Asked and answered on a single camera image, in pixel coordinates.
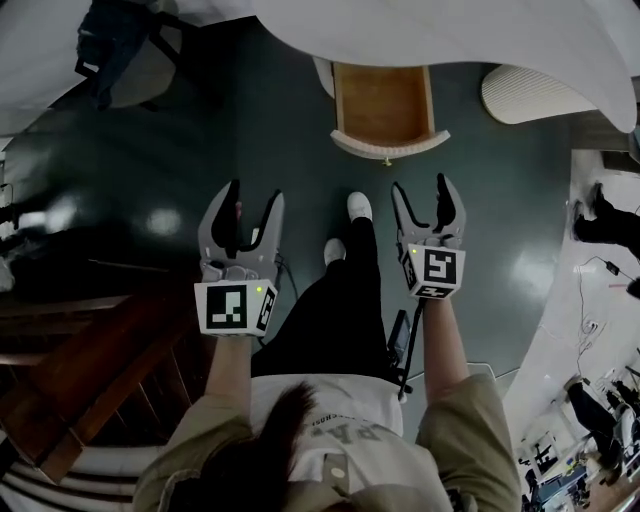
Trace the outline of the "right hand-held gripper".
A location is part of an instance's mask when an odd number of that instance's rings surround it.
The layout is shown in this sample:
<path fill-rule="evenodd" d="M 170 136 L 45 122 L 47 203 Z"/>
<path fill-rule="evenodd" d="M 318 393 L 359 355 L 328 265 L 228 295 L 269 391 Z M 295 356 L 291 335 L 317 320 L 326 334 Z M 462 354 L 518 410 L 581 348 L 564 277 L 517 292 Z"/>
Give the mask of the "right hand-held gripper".
<path fill-rule="evenodd" d="M 437 175 L 434 233 L 430 233 L 430 224 L 416 219 L 408 196 L 398 182 L 391 187 L 391 198 L 399 229 L 399 262 L 409 295 L 416 299 L 441 300 L 456 293 L 464 274 L 466 253 L 461 244 L 466 210 L 452 182 L 442 173 Z"/>

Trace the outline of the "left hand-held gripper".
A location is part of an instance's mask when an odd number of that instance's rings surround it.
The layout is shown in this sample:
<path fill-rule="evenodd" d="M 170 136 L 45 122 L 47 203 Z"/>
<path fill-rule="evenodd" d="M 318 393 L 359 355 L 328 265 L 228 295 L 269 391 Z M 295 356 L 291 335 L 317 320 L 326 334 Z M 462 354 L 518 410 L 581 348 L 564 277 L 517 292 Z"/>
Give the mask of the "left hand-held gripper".
<path fill-rule="evenodd" d="M 259 338 L 266 334 L 278 297 L 275 260 L 285 200 L 280 190 L 274 193 L 256 240 L 239 249 L 239 192 L 238 179 L 227 183 L 198 227 L 202 280 L 194 285 L 197 318 L 204 335 Z M 241 265 L 222 262 L 235 259 L 237 252 Z"/>

